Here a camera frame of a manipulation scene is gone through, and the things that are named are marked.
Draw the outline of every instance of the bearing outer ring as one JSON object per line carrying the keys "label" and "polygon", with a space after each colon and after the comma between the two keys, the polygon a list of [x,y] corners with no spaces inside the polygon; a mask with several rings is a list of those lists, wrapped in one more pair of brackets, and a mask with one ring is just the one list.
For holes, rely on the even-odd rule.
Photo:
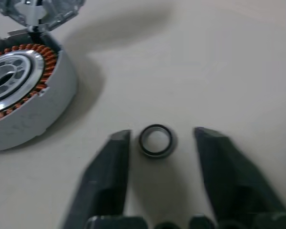
{"label": "bearing outer ring", "polygon": [[[144,142],[146,138],[155,131],[161,131],[162,133],[166,134],[169,138],[168,146],[159,152],[151,152],[147,150],[144,146]],[[153,124],[146,127],[139,135],[138,145],[140,151],[150,159],[162,159],[168,157],[177,146],[177,135],[168,127],[161,125],[161,124]]]}

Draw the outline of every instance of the electric motor stator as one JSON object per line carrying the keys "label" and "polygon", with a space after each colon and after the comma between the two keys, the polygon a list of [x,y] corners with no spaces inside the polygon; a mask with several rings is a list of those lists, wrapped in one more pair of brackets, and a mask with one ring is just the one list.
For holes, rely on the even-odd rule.
{"label": "electric motor stator", "polygon": [[83,0],[0,0],[26,29],[0,38],[0,150],[41,135],[77,92],[77,75],[48,33],[77,15]]}

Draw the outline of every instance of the white table surface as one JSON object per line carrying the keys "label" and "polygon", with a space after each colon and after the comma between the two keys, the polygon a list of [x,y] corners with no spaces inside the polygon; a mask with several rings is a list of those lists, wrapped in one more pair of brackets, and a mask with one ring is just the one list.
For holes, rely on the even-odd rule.
{"label": "white table surface", "polygon": [[[20,28],[0,15],[1,37]],[[107,136],[153,123],[179,145],[158,162],[131,152],[126,215],[212,217],[193,126],[231,136],[286,204],[286,0],[88,0],[52,34],[79,92],[44,135],[0,153],[0,229],[59,228]]]}

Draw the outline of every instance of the copper winding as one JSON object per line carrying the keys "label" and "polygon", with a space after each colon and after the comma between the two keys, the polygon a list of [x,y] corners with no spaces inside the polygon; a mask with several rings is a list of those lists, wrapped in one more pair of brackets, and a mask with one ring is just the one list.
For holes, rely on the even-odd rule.
{"label": "copper winding", "polygon": [[9,53],[12,51],[17,51],[17,50],[34,50],[40,53],[43,56],[43,60],[45,63],[45,69],[44,69],[43,75],[40,78],[39,82],[28,95],[26,95],[19,102],[17,102],[15,105],[8,108],[7,110],[0,111],[0,119],[6,115],[9,115],[14,110],[20,108],[25,102],[30,100],[34,95],[39,94],[41,90],[47,88],[46,82],[48,78],[52,75],[55,69],[56,62],[57,62],[57,56],[55,55],[53,50],[50,47],[47,47],[45,45],[40,45],[40,44],[22,44],[20,46],[15,45],[11,49],[6,48],[4,52],[0,52],[0,56],[3,55],[4,53]]}

